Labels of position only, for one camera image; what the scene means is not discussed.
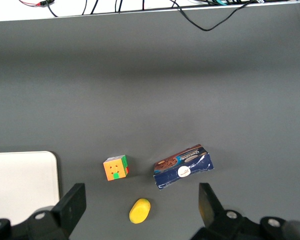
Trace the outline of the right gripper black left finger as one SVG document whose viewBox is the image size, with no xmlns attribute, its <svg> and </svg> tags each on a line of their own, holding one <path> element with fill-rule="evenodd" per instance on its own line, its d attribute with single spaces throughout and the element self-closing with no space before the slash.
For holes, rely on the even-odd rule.
<svg viewBox="0 0 300 240">
<path fill-rule="evenodd" d="M 76 183 L 51 209 L 34 213 L 27 221 L 30 240 L 68 240 L 87 207 L 84 183 Z"/>
</svg>

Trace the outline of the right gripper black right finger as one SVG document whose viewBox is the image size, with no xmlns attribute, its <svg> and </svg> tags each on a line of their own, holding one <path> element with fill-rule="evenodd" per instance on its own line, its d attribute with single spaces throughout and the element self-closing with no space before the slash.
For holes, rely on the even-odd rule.
<svg viewBox="0 0 300 240">
<path fill-rule="evenodd" d="M 258 224 L 235 210 L 226 210 L 208 183 L 199 184 L 198 208 L 204 227 L 193 240 L 259 240 Z"/>
</svg>

